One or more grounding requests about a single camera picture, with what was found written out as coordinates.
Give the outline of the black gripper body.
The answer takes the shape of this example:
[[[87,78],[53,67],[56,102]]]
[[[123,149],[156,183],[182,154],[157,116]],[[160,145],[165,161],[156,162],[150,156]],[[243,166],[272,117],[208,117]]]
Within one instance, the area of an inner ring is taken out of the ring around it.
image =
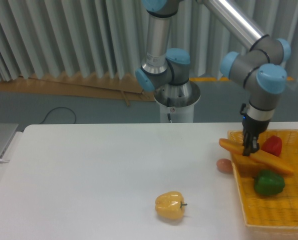
[[[248,134],[252,137],[259,137],[259,134],[267,130],[270,120],[260,121],[251,118],[250,116],[244,116],[242,119],[243,136]]]

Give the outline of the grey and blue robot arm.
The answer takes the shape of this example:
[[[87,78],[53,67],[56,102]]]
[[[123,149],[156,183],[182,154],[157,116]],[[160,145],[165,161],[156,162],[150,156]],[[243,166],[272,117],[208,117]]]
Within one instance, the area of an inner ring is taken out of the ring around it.
[[[192,122],[200,91],[189,82],[190,55],[184,49],[167,47],[171,19],[180,2],[144,0],[142,4],[149,24],[146,55],[135,71],[136,79],[144,91],[154,93],[161,122]],[[202,4],[248,49],[243,55],[229,52],[220,71],[250,94],[248,104],[240,109],[243,155],[250,156],[259,151],[259,135],[268,128],[285,89],[287,72],[281,64],[290,58],[291,47],[286,40],[264,33],[230,0],[204,0]]]

